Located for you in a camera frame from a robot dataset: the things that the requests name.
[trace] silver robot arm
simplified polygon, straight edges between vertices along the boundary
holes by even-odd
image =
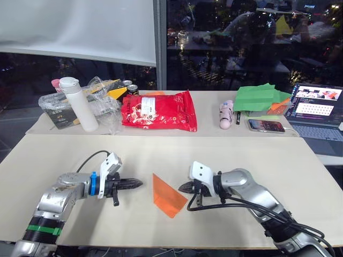
[[[212,197],[220,196],[222,203],[225,203],[226,196],[237,195],[242,200],[258,204],[282,215],[284,218],[295,221],[290,212],[266,189],[257,184],[249,171],[245,169],[235,169],[230,172],[213,175],[209,167],[193,162],[190,167],[190,178],[199,182],[208,189],[207,194]],[[198,205],[202,205],[202,200],[198,199]],[[331,257],[332,255],[311,235],[299,232],[295,227],[287,223],[281,223],[275,219],[253,209],[249,209],[254,218],[266,230],[266,236],[273,238],[275,246],[284,254],[301,257]]]
[[[38,203],[34,215],[18,241],[11,257],[53,256],[56,240],[77,200],[97,195],[98,198],[113,197],[114,206],[119,205],[117,190],[136,188],[142,184],[137,179],[120,179],[120,158],[111,153],[100,166],[100,175],[95,172],[66,173],[59,176],[56,184],[48,188]]]

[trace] smartphone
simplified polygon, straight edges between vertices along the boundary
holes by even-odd
[[[259,132],[284,133],[285,129],[280,122],[270,120],[249,119],[249,129]]]

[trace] green stripe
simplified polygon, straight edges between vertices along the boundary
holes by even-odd
[[[39,231],[53,234],[54,236],[59,236],[62,232],[60,228],[47,228],[46,226],[38,226],[38,225],[29,225],[27,230]]]

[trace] roller blind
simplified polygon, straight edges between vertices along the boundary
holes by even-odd
[[[4,0],[0,51],[155,66],[153,0]]]

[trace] blue clamp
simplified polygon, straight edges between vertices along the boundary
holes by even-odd
[[[95,195],[95,186],[96,186],[96,172],[93,171],[91,175],[91,195]]]

